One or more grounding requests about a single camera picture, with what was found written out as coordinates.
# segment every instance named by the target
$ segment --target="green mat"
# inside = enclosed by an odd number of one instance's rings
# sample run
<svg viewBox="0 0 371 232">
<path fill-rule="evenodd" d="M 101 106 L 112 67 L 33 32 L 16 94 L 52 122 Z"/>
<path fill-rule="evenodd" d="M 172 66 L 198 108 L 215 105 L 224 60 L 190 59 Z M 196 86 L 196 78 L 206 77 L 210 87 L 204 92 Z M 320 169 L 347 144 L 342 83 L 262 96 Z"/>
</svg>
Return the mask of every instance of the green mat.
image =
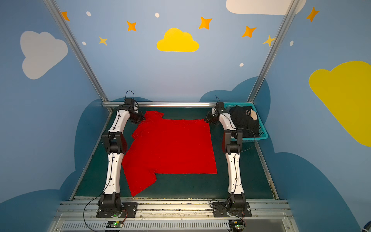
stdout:
<svg viewBox="0 0 371 232">
<path fill-rule="evenodd" d="M 164 113 L 164 119 L 203 119 L 210 109 L 204 108 L 141 108 L 146 111 L 157 110 Z M 111 127 L 116 112 L 112 114 L 108 128 Z M 131 134 L 137 128 L 130 121 L 124 129 L 124 137 L 130 147 L 134 139 Z M 225 154 L 221 150 L 223 126 L 210 125 L 211 140 L 215 154 L 218 174 L 156 174 L 157 181 L 135 197 L 153 198 L 227 198 L 228 167 Z M 273 199 L 263 167 L 253 143 L 244 143 L 241 153 L 240 172 L 242 186 L 247 199 Z M 107 174 L 108 158 L 102 143 L 95 151 L 88 169 L 75 196 L 99 196 L 102 193 Z M 124 170 L 120 176 L 121 197 L 131 197 Z"/>
</svg>

